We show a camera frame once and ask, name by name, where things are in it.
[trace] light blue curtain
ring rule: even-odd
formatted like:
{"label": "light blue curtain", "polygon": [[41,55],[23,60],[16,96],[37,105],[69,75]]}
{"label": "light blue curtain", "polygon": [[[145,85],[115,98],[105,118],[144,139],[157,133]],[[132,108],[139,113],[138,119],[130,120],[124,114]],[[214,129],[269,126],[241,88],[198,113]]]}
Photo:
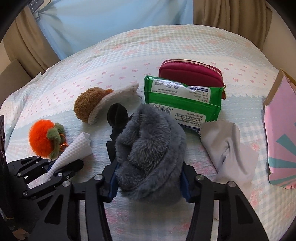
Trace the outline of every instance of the light blue curtain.
{"label": "light blue curtain", "polygon": [[60,59],[113,35],[156,25],[193,24],[192,0],[53,0],[37,23]]}

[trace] green wet wipes package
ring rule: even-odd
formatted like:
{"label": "green wet wipes package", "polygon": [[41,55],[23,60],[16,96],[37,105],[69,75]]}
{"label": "green wet wipes package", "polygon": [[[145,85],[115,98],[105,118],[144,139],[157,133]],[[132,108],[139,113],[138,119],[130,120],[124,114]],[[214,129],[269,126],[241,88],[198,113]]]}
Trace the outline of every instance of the green wet wipes package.
{"label": "green wet wipes package", "polygon": [[221,110],[223,87],[188,86],[147,75],[145,102],[167,112],[181,126],[197,132],[206,121],[216,121]]}

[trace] wall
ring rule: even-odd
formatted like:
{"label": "wall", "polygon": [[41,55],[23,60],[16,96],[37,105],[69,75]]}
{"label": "wall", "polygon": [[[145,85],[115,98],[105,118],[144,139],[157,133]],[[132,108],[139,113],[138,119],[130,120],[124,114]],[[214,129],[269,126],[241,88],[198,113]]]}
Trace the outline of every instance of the wall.
{"label": "wall", "polygon": [[0,74],[10,64],[10,60],[6,54],[3,41],[0,43]]}
{"label": "wall", "polygon": [[281,16],[270,6],[272,20],[262,52],[277,69],[296,79],[296,40]]}

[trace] beige curtain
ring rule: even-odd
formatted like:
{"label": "beige curtain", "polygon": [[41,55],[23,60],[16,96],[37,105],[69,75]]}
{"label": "beige curtain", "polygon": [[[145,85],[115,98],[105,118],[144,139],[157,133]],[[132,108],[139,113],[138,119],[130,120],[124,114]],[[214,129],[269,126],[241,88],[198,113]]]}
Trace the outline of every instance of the beige curtain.
{"label": "beige curtain", "polygon": [[17,59],[31,78],[59,62],[28,6],[16,17],[3,43],[10,61]]}
{"label": "beige curtain", "polygon": [[193,0],[193,22],[225,29],[250,40],[260,50],[272,12],[265,0]]}

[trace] gray fluffy plush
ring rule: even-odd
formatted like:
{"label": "gray fluffy plush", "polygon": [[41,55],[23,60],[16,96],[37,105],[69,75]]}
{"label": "gray fluffy plush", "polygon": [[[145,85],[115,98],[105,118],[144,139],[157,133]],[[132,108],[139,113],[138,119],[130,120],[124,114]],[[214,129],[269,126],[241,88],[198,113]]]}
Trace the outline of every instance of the gray fluffy plush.
{"label": "gray fluffy plush", "polygon": [[175,119],[142,104],[115,146],[123,196],[164,205],[179,200],[186,135]]}

